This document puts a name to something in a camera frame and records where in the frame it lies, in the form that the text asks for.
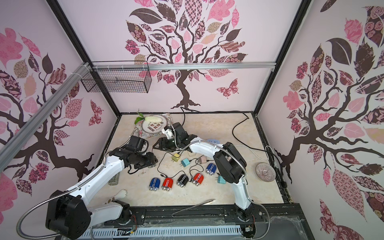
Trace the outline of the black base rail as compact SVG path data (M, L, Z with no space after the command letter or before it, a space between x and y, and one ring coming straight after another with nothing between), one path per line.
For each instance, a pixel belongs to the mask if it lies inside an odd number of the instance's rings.
M153 206L153 207L130 207L131 221L119 224L117 220L110 220L100 224L103 227L134 227L135 225L144 226L145 224L172 223L176 221L192 220L223 220L225 223L244 225L246 223L266 224L271 221L273 225L277 220L289 220L308 225L307 219L299 204L264 204L262 207L255 206L252 217L246 221L241 221L235 213L235 205L214 205L209 203L200 207L193 208L175 215L171 214L191 206Z

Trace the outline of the pink charger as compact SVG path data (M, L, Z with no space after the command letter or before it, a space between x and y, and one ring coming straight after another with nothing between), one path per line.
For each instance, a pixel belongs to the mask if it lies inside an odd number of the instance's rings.
M199 162L199 164L205 164L205 163L207 163L208 162L208 159L207 159L207 157L206 156L200 156L199 158L198 158L198 162Z

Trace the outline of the black shaver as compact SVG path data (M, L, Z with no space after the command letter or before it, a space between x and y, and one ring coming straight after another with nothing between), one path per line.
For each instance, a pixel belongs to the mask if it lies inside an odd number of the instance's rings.
M187 175L185 175L185 174L182 174L179 178L178 178L178 180L177 180L177 185L179 186L179 187L181 187L181 188L184 188L186 185L187 185L187 183L189 182L190 180L189 180L189 177L187 176Z

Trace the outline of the aluminium rail left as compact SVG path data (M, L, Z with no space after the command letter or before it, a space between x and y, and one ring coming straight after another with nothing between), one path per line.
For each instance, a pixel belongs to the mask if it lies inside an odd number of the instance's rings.
M21 148L26 145L28 140L49 117L63 98L70 92L72 87L90 72L90 69L91 66L89 63L84 62L79 65L58 90L38 109L26 124L21 127L16 136L11 138L11 140L1 149L1 172L3 172L8 164L15 158Z

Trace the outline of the light blue round socket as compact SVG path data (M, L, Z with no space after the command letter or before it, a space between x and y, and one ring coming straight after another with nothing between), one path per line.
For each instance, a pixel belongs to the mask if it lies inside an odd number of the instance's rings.
M221 142L216 139L207 139L208 142L213 143L213 144L220 144Z

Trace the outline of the pink glass dish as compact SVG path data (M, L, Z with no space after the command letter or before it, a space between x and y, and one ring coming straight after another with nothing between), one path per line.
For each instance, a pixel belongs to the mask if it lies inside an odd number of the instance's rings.
M264 182L273 182L276 179L276 171L267 163L259 163L255 167L257 177Z

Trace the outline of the red shaver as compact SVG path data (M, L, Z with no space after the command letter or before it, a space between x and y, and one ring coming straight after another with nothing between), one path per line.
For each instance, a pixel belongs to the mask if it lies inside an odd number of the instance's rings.
M193 179L192 179L192 183L195 185L195 186L199 186L202 184L204 180L204 176L201 174L201 173L197 173Z
M173 187L173 179L172 178L165 178L163 184L162 184L162 190L164 191L170 191Z

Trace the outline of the aluminium rail back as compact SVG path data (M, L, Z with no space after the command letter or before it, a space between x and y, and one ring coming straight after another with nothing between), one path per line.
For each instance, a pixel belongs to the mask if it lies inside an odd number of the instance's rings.
M116 64L116 65L94 65L93 70L149 70L149 71L168 71L168 70L210 70L210 69L274 69L275 62L242 62L242 63L199 63L199 64L148 64L141 65Z

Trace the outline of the floral placemat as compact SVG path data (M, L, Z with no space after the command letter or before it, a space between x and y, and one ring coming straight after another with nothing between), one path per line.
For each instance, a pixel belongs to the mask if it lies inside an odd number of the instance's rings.
M138 113L135 119L134 135L143 139L161 136L162 130L165 127L170 127L173 123L173 118L170 113L161 115L144 115Z

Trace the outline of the aluminium rail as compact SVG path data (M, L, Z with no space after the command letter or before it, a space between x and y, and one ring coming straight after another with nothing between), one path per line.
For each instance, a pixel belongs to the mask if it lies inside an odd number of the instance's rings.
M93 70L149 70L149 71L168 71L168 70L210 70L210 69L274 69L275 62L242 62L242 63L199 63L199 64L148 64L141 65L116 64L116 65L94 65Z
M58 90L38 109L26 124L21 127L16 136L11 138L11 140L1 149L1 172L3 172L8 164L15 158L21 148L26 145L28 140L49 117L63 98L70 92L72 87L90 72L90 69L91 66L89 63L84 62L79 65Z

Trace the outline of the teal charger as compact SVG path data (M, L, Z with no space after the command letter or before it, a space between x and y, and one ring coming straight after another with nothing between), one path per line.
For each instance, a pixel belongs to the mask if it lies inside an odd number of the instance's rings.
M181 164L185 168L191 164L191 161L189 159L185 158L181 161Z
M217 183L218 184L226 184L226 180L222 176L218 176Z

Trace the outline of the blue shaver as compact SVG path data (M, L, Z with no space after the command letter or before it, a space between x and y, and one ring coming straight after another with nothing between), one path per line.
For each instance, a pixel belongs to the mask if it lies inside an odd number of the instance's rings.
M150 191L157 191L160 187L160 179L159 178L152 178L151 182L149 184L149 190Z
M217 166L213 163L208 164L206 167L206 173L210 176L214 175L217 170Z

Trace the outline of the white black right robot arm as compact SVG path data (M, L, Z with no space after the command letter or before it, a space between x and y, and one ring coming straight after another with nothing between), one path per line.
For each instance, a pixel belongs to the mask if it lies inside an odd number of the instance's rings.
M189 151L201 154L215 161L219 173L231 184L235 195L235 213L241 221L252 217L257 205L249 196L247 189L247 163L237 148L230 142L224 145L213 144L196 135L189 135L180 123L162 129L165 135L153 145L154 150L164 152Z

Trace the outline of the white patterned plate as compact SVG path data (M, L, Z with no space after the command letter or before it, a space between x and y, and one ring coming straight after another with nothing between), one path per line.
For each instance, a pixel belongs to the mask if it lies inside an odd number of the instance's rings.
M149 123L147 121L141 123L142 130L148 134L157 134L162 131L162 129L168 125L168 119L163 115L151 115L161 117L163 122L161 123Z

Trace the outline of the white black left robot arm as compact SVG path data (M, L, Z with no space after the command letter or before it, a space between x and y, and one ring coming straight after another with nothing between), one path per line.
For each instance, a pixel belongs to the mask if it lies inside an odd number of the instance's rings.
M125 225L132 219L130 205L118 199L99 207L88 205L100 189L115 175L127 167L140 170L153 166L157 158L148 152L149 142L131 136L122 146L107 153L103 164L92 171L85 179L62 192L54 192L48 200L32 207L24 213L16 225L17 234L27 240L43 240L64 236L71 240L81 237L86 230L108 221L118 221ZM52 235L30 236L22 231L24 219L37 208L47 204L46 228L54 231Z

